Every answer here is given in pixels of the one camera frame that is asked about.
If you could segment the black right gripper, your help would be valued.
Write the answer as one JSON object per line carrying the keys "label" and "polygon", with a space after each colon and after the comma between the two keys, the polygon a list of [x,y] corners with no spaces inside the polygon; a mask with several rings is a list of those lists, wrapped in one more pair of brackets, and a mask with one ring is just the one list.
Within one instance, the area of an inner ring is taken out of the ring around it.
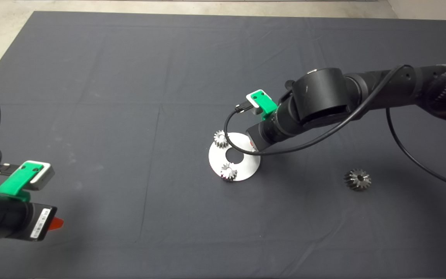
{"label": "black right gripper", "polygon": [[262,129],[262,123],[255,124],[246,129],[246,135],[250,140],[253,151],[264,151],[271,146],[271,142]]}

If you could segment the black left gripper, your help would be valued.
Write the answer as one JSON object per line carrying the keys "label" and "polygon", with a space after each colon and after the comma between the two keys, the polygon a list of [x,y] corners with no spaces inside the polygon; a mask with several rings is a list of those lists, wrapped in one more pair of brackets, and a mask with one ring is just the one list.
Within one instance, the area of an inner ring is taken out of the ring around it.
{"label": "black left gripper", "polygon": [[29,222],[24,227],[24,240],[39,242],[44,240],[48,231],[62,228],[64,220],[55,217],[57,207],[30,203]]}

